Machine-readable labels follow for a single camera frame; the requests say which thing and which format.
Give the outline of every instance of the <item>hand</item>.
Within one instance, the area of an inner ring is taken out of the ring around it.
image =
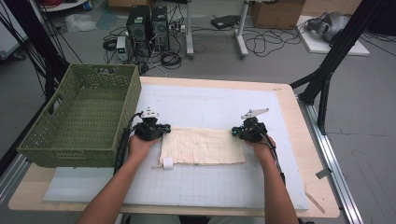
[[[129,152],[128,162],[132,162],[134,164],[140,165],[140,163],[149,154],[150,147],[157,142],[158,139],[152,141],[145,141],[140,139],[138,136],[133,135],[129,139],[129,143],[128,143],[128,152]]]
[[[269,138],[270,138],[272,145],[275,147],[276,142],[274,141],[274,139],[271,136],[269,136]],[[254,154],[259,159],[261,164],[263,164],[264,162],[268,162],[268,161],[274,161],[274,156],[271,152],[270,147],[268,146],[267,142],[265,141],[265,139],[262,139],[258,143],[252,143],[249,141],[245,141],[245,142],[248,145],[250,145],[251,147],[253,147]]]

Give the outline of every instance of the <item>green wicker basket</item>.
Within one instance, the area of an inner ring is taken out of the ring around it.
[[[44,167],[112,167],[140,91],[136,66],[72,64],[18,151]]]

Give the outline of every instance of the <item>wooden table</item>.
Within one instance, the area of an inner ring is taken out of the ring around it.
[[[327,177],[318,179],[316,173],[323,169],[313,140],[305,124],[294,92],[287,84],[253,83],[219,80],[141,77],[143,84],[166,86],[229,88],[238,90],[273,91],[276,93],[293,153],[304,182],[310,209],[298,212],[298,217],[338,217],[340,215]],[[32,164],[9,201],[13,210],[29,211],[83,211],[86,203],[44,202],[44,195],[55,173],[54,168]],[[264,216],[263,210],[241,208],[181,207],[125,204],[121,213],[151,213],[202,216]]]

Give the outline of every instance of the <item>human arm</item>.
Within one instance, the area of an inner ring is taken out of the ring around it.
[[[296,212],[277,170],[271,149],[264,142],[248,144],[253,147],[264,174],[265,223],[297,224]]]
[[[128,160],[88,204],[76,223],[113,224],[115,222],[134,175],[155,142],[155,140],[143,141],[136,135],[129,139]]]

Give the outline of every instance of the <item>gray floor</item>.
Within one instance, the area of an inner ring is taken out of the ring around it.
[[[66,10],[56,16],[80,12]],[[103,10],[89,14],[98,21]],[[103,63],[103,37],[125,24],[117,20],[109,30],[64,34],[84,63]],[[287,45],[259,58],[252,53],[240,60],[234,38],[225,34],[194,35],[196,53],[185,58],[177,70],[166,70],[168,77],[291,83],[318,68],[325,55],[308,53],[304,44]],[[371,40],[396,53],[396,43]],[[369,57],[347,56],[336,70],[330,90],[326,128],[346,182],[365,223],[396,223],[396,174],[393,173],[396,109],[395,57],[368,44]],[[64,46],[67,60],[78,60]],[[7,61],[0,65],[0,156],[11,146],[44,99],[33,66],[26,61]],[[148,76],[163,77],[160,69]],[[300,93],[303,88],[295,90]],[[2,223],[73,223],[78,213],[36,213],[10,211],[9,196],[0,207]],[[342,214],[336,219],[315,219],[317,223],[347,223]]]

